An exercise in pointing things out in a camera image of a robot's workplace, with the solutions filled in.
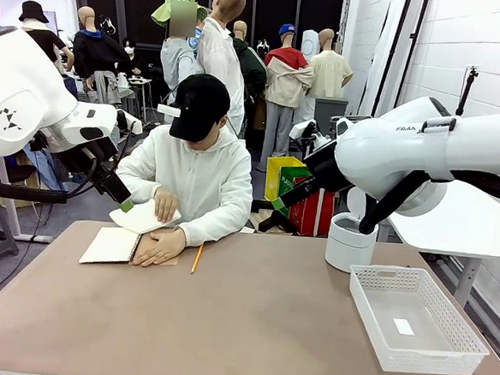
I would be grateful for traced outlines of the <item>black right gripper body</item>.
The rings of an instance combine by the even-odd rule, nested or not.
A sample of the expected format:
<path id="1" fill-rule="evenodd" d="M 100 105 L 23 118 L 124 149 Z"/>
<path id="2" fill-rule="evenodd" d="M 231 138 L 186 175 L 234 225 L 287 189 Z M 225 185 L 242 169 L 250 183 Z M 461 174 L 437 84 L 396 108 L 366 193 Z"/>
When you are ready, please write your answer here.
<path id="1" fill-rule="evenodd" d="M 287 193 L 282 195 L 284 207 L 291 207 L 298 204 L 309 196 L 312 196 L 319 190 L 319 184 L 315 176 L 309 176 L 303 181 L 298 182 Z"/>

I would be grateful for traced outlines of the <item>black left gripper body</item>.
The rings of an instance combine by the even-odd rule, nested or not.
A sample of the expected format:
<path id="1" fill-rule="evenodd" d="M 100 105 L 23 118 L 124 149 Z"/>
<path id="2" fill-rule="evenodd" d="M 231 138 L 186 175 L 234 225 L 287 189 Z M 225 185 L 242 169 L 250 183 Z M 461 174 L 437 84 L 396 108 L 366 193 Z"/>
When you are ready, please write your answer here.
<path id="1" fill-rule="evenodd" d="M 99 166 L 90 177 L 90 181 L 99 193 L 107 193 L 118 205 L 129 200 L 131 193 L 113 170 Z"/>

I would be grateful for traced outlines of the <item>person's right hand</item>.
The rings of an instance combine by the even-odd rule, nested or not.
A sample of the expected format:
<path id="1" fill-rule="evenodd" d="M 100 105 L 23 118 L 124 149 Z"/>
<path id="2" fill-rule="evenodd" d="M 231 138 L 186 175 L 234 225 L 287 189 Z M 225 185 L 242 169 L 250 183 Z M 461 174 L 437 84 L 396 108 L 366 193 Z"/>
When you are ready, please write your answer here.
<path id="1" fill-rule="evenodd" d="M 176 213 L 179 199 L 163 187 L 158 187 L 154 193 L 155 216 L 159 222 L 170 222 Z"/>

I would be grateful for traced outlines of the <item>person's left hand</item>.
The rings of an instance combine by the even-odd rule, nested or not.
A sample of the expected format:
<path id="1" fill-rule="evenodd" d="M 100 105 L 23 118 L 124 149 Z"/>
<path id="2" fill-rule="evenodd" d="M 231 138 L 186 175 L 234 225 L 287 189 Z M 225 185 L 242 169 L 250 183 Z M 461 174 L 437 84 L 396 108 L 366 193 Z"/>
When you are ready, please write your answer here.
<path id="1" fill-rule="evenodd" d="M 181 228 L 162 233 L 151 233 L 142 237 L 138 250 L 135 252 L 133 265 L 147 267 L 160 265 L 180 255 L 186 247 L 186 236 Z"/>

